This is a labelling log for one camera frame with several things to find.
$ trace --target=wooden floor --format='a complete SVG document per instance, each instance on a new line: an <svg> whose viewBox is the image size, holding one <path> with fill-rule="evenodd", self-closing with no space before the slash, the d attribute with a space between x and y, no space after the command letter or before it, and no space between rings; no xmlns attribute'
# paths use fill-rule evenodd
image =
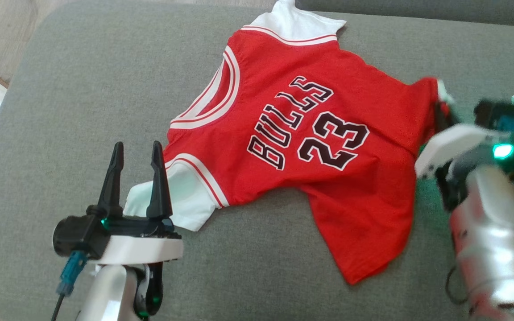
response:
<svg viewBox="0 0 514 321"><path fill-rule="evenodd" d="M78 0L0 0L0 77L2 79L7 82L12 79L21 61L25 45L37 25L53 10L75 1ZM270 9L275 0L148 0L148 2Z"/></svg>

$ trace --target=blue cable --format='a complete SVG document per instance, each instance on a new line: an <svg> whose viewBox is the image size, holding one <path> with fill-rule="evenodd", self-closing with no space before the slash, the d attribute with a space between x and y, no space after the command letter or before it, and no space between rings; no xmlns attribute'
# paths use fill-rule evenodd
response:
<svg viewBox="0 0 514 321"><path fill-rule="evenodd" d="M61 282L59 283L56 291L59 295L59 301L57 301L57 306L55 307L55 312L53 312L51 321L55 321L57 319L63 299L73 294L75 282L77 282L77 278L87 262L88 256L83 251L74 251L71 253L69 260L67 260L67 264L63 269L63 273L61 273Z"/></svg>
<svg viewBox="0 0 514 321"><path fill-rule="evenodd" d="M497 124L497 130L502 132L512 132L514 134L514 118L510 116L501 116Z"/></svg>

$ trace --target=couch cushion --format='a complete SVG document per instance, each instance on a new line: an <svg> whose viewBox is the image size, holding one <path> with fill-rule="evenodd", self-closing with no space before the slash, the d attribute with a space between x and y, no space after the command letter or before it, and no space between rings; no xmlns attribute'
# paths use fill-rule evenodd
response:
<svg viewBox="0 0 514 321"><path fill-rule="evenodd" d="M0 317L47 320L65 264L55 224L100 193L122 140L122 197L151 179L153 140L204 89L227 38L262 10L140 2L76 2L35 31L0 108ZM482 97L514 94L514 27L326 14L348 21L343 49L413 82L444 79L471 120ZM165 264L159 320L437 320L463 309L445 297L453 265L447 215L432 181L418 185L408 247L389 268L350 287L304 194L272 191L220 210L199 232L179 230L185 254ZM60 316L73 320L88 268Z"/></svg>
<svg viewBox="0 0 514 321"><path fill-rule="evenodd" d="M322 12L411 16L514 26L514 0L296 0L297 7Z"/></svg>

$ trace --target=red fabric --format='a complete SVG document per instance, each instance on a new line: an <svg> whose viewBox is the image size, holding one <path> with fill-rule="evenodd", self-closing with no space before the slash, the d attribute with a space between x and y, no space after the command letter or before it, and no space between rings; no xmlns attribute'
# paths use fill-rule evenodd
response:
<svg viewBox="0 0 514 321"><path fill-rule="evenodd" d="M220 81L221 86L218 89L218 92L214 96L214 98L210 101L210 103L207 104L207 107L202 109L200 112L200 115L205 114L206 112L209 112L213 107L215 107L218 103L220 103L221 100L223 100L227 95L227 84L230 81L230 71L229 68L225 67L223 68L223 73L221 79L216 79L216 81Z"/></svg>
<svg viewBox="0 0 514 321"><path fill-rule="evenodd" d="M414 162L420 146L434 134L433 106L437 102L437 80L423 78L406 85L354 53L339 49L336 41L316 45L285 45L258 31L237 31L228 42L240 68L239 93L224 116L194 129L171 129L165 159L180 153L196 156L212 173L230 205L242 205L277 187L296 187L306 192L312 213L335 262L351 283L381 272L402 252L414 211L416 177ZM298 76L302 83L314 82L333 91L322 99L322 91L290 86ZM318 103L299 110L278 93L291 94L302 102ZM273 105L284 116L303 115L296 130L263 108ZM326 138L313 130L323 112L355 125L365 125L369 134L361 146L344 148L346 139L332 134L326 123ZM291 139L287 148L277 146L257 132L261 115L267 115ZM251 154L252 136L281 152L283 170ZM330 146L332 156L355 154L342 170L312 159L299 158L306 138Z"/></svg>

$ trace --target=green led light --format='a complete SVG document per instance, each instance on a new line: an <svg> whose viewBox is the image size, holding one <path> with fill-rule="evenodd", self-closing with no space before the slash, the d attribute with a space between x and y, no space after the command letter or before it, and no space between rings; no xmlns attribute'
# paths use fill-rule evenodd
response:
<svg viewBox="0 0 514 321"><path fill-rule="evenodd" d="M102 224L102 226L104 226L104 228L106 228L108 230L108 220L107 219L102 219L100 220L100 223Z"/></svg>
<svg viewBox="0 0 514 321"><path fill-rule="evenodd" d="M493 146L494 158L503 159L513 154L514 147L511 144L498 144Z"/></svg>

